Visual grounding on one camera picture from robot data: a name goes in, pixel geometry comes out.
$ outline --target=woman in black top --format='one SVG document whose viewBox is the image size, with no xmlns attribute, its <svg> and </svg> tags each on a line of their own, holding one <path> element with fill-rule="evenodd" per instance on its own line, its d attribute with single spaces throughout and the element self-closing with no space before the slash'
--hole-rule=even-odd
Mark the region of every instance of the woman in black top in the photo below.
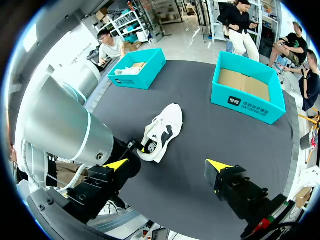
<svg viewBox="0 0 320 240">
<path fill-rule="evenodd" d="M 218 17 L 218 21 L 230 28 L 229 37 L 234 53 L 242 56 L 248 52 L 250 59 L 259 62 L 258 48 L 247 30 L 258 26 L 256 23 L 250 23 L 250 15 L 247 13 L 250 7 L 251 3 L 248 0 L 236 1 L 235 6 L 227 8 Z"/>
</svg>

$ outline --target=white cable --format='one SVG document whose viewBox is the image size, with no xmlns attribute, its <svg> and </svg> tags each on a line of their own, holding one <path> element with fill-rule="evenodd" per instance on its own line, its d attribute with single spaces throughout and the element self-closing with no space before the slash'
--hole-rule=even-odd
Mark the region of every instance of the white cable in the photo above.
<svg viewBox="0 0 320 240">
<path fill-rule="evenodd" d="M 27 158 L 26 158 L 26 149 L 27 149 L 27 141 L 25 139 L 23 139 L 22 142 L 22 160 L 24 163 L 24 168 L 25 168 L 25 173 L 28 175 L 28 181 L 31 182 L 32 184 L 34 184 L 36 187 L 38 188 L 42 188 L 42 186 L 38 183 L 38 181 L 34 178 L 34 176 L 31 174 L 29 167 L 28 167 L 28 163 L 27 163 Z M 76 184 L 76 182 L 79 180 L 81 173 L 83 172 L 83 170 L 85 169 L 86 165 L 83 164 L 79 167 L 79 169 L 76 171 L 76 174 L 74 175 L 73 179 L 71 180 L 71 182 L 64 188 L 58 190 L 57 192 L 60 194 L 65 194 L 67 192 L 68 188 L 73 188 L 74 185 Z"/>
<path fill-rule="evenodd" d="M 65 186 L 64 188 L 61 188 L 60 190 L 58 190 L 57 192 L 60 194 L 65 194 L 67 192 L 68 188 L 73 188 L 76 184 L 76 182 L 79 180 L 81 173 L 83 172 L 83 170 L 86 168 L 85 164 L 82 164 L 81 167 L 79 167 L 78 171 L 76 171 L 76 174 L 74 175 L 73 179 L 71 180 L 71 182 L 69 182 L 69 184 L 67 186 Z"/>
<path fill-rule="evenodd" d="M 31 182 L 32 184 L 34 184 L 36 187 L 38 187 L 40 189 L 40 188 L 42 188 L 42 186 L 38 183 L 38 181 L 31 174 L 31 172 L 29 170 L 29 167 L 28 167 L 27 158 L 26 158 L 27 143 L 28 142 L 25 139 L 23 139 L 23 142 L 22 142 L 22 160 L 23 160 L 23 164 L 24 164 L 25 173 L 28 175 L 28 181 Z"/>
</svg>

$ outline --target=cardboard insert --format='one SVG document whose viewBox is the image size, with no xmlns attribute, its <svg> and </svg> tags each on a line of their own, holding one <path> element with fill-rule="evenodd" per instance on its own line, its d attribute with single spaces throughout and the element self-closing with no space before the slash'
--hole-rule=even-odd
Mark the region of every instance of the cardboard insert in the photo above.
<svg viewBox="0 0 320 240">
<path fill-rule="evenodd" d="M 136 62 L 131 67 L 132 68 L 140 68 L 140 71 L 145 67 L 146 62 Z"/>
<path fill-rule="evenodd" d="M 221 68 L 218 83 L 270 102 L 268 85 L 253 77 Z"/>
</svg>

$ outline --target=man in black t-shirt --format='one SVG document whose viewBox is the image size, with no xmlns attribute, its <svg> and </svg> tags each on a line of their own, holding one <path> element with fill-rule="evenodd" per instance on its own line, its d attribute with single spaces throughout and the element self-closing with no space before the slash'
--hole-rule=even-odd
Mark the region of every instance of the man in black t-shirt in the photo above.
<svg viewBox="0 0 320 240">
<path fill-rule="evenodd" d="M 297 22 L 294 22 L 293 26 L 295 33 L 290 33 L 273 45 L 268 66 L 272 67 L 278 55 L 288 58 L 297 67 L 306 60 L 308 45 L 302 37 L 302 27 Z"/>
<path fill-rule="evenodd" d="M 303 98 L 303 111 L 312 108 L 320 94 L 320 78 L 318 71 L 318 60 L 315 53 L 307 50 L 307 61 L 309 66 L 303 66 L 302 69 L 283 67 L 285 72 L 302 74 L 299 80 L 300 93 Z"/>
</svg>

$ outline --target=person sitting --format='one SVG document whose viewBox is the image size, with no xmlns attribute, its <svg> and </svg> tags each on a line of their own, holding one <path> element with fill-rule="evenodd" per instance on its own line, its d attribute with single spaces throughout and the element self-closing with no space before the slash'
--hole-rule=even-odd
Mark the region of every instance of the person sitting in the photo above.
<svg viewBox="0 0 320 240">
<path fill-rule="evenodd" d="M 242 56 L 248 52 L 250 59 L 259 62 L 258 48 L 248 33 L 248 29 L 258 26 L 256 23 L 250 23 L 250 15 L 247 13 L 250 7 L 251 3 L 248 0 L 236 1 L 235 6 L 227 8 L 218 17 L 218 21 L 230 28 L 229 38 L 233 43 L 234 53 Z"/>
<path fill-rule="evenodd" d="M 293 27 L 295 33 L 290 33 L 273 44 L 269 67 L 272 67 L 278 55 L 289 59 L 297 67 L 306 60 L 308 45 L 302 37 L 302 27 L 296 21 L 293 22 Z"/>
<path fill-rule="evenodd" d="M 108 29 L 101 30 L 97 38 L 102 44 L 99 49 L 99 63 L 106 64 L 106 58 L 123 58 L 126 55 L 125 43 L 121 36 L 112 37 Z"/>
<path fill-rule="evenodd" d="M 285 90 L 295 98 L 296 105 L 305 112 L 314 106 L 320 94 L 318 60 L 312 50 L 308 49 L 306 52 L 308 64 L 306 66 L 303 64 L 303 68 L 283 67 L 283 71 L 286 72 L 284 79 L 290 85 L 290 89 Z M 297 81 L 297 78 L 292 73 L 302 74 L 302 78 Z"/>
</svg>

